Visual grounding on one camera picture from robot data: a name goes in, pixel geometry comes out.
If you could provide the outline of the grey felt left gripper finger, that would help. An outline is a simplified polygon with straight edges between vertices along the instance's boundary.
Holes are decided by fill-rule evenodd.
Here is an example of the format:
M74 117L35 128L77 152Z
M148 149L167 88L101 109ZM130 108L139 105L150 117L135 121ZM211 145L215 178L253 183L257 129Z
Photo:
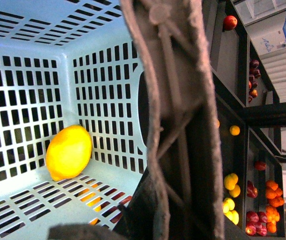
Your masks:
M106 227L89 224L61 224L48 231L49 240L124 240L125 237Z

